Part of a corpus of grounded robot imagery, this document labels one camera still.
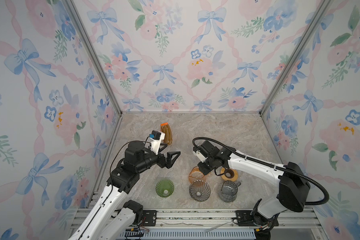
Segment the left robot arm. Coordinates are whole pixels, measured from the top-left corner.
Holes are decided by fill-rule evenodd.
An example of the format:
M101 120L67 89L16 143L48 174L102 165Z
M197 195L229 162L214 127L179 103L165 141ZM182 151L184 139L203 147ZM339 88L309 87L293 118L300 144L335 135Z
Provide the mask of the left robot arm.
M146 148L143 141L128 142L122 162L111 171L95 206L71 239L115 240L127 227L138 225L142 220L143 206L135 201L124 203L116 217L111 216L138 182L141 173L155 165L167 169L174 165L181 152L163 155L161 151L165 147L162 143Z

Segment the green ribbed dripper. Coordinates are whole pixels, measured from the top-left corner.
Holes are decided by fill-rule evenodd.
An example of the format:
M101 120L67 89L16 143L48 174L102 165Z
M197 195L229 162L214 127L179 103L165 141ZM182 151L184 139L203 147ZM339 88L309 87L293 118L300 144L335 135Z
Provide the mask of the green ribbed dripper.
M162 179L156 184L155 191L159 197L167 198L174 193L175 185L169 179Z

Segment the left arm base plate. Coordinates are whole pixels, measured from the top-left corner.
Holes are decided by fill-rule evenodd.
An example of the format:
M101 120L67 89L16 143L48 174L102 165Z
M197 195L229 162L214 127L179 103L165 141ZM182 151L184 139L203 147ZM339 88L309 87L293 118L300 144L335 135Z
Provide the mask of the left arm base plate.
M134 227L155 227L157 222L156 210L142 210L135 216L135 220L132 224Z

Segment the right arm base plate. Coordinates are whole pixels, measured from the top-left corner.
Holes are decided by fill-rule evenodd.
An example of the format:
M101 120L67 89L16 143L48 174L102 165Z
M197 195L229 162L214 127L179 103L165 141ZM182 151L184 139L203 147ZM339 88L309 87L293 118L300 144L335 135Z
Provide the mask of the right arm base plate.
M274 217L270 219L266 219L259 213L253 213L252 210L237 210L235 211L235 217L233 218L233 222L240 227L278 227L279 222Z

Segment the orange glass carafe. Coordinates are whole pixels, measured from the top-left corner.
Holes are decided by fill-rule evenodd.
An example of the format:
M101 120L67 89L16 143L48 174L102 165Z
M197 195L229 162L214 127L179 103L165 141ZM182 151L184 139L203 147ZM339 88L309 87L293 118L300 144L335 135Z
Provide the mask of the orange glass carafe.
M200 171L199 167L194 167L191 172L189 173L188 180L190 184L197 180L205 181L206 176Z

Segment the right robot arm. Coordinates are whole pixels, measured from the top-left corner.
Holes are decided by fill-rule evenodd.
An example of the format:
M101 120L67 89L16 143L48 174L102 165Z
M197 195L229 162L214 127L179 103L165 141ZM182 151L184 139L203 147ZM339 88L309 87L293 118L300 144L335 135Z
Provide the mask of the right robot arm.
M296 164L273 164L234 148L218 149L210 142L194 147L193 152L200 160L198 167L204 175L220 167L233 169L265 180L278 190L276 195L258 200L250 213L238 213L233 222L241 227L256 226L257 232L268 232L274 227L280 213L301 213L307 205L311 185Z

